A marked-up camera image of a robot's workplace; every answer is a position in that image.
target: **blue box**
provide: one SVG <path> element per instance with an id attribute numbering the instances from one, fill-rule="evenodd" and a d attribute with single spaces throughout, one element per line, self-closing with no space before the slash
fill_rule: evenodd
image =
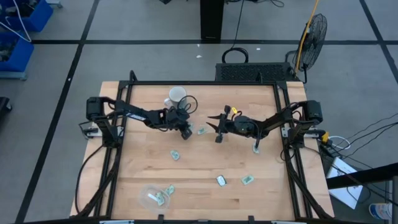
<path id="1" fill-rule="evenodd" d="M 37 3 L 35 10 L 32 12 L 30 17 L 22 18 L 26 30 L 35 32 L 42 31 L 47 21 L 50 19 L 52 12 L 53 10 L 46 0 L 39 0 L 39 3 Z M 24 30 L 19 17 L 8 17 L 7 20 L 13 29 Z"/>
<path id="2" fill-rule="evenodd" d="M 33 52 L 33 44 L 26 42 L 12 32 L 0 33 L 1 43 L 11 43 L 17 40 L 17 44 L 7 62 L 0 62 L 0 71 L 23 72 Z"/>

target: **cup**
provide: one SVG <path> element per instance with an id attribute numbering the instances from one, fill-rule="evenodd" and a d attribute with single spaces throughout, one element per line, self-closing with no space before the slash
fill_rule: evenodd
<path id="1" fill-rule="evenodd" d="M 164 104 L 170 108 L 174 106 L 177 108 L 178 103 L 181 101 L 182 98 L 187 96 L 187 91 L 182 86 L 175 86 L 169 91 L 169 97 L 164 100 Z M 180 103 L 180 108 L 184 108 L 187 104 L 187 99 L 184 98 Z"/>

